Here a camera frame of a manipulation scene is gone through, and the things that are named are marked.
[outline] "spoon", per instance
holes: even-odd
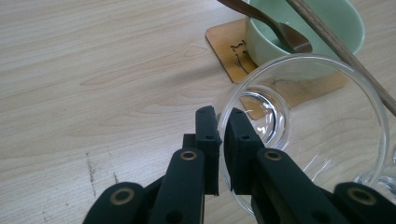
[[[309,40],[285,23],[274,21],[257,8],[243,2],[242,0],[218,0],[224,6],[240,12],[250,18],[262,21],[267,24],[276,34],[279,41],[291,53],[310,53],[312,52]]]

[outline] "cork coaster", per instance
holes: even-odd
[[[245,19],[232,21],[209,28],[206,39],[219,58],[231,82],[240,83],[258,66],[248,56],[245,38]],[[347,78],[339,73],[305,81],[267,81],[264,85],[273,88],[283,96],[290,107],[313,100],[324,94],[342,88]],[[270,113],[258,101],[240,98],[242,104],[252,119],[260,119]]]

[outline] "green bowl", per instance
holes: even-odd
[[[302,33],[311,42],[315,54],[338,57],[285,0],[248,0],[275,21],[281,21]],[[358,11],[347,0],[305,0],[323,22],[352,52],[357,53],[364,41],[364,25]],[[246,19],[247,52],[261,65],[290,54],[274,32],[261,21]]]

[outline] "clear glass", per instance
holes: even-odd
[[[388,121],[373,87],[350,66],[312,54],[260,66],[215,105],[222,139],[233,107],[247,113],[266,147],[287,152],[316,185],[332,192],[341,182],[378,182]],[[222,146],[220,151],[230,187]],[[249,197],[233,195],[253,215]]]

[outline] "wooden chopstick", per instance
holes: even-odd
[[[308,23],[318,36],[334,51],[345,63],[358,70],[374,86],[382,104],[396,117],[396,101],[379,84],[370,72],[359,60],[347,49],[347,47],[335,36],[329,27],[315,14],[304,0],[286,0],[291,7]]]

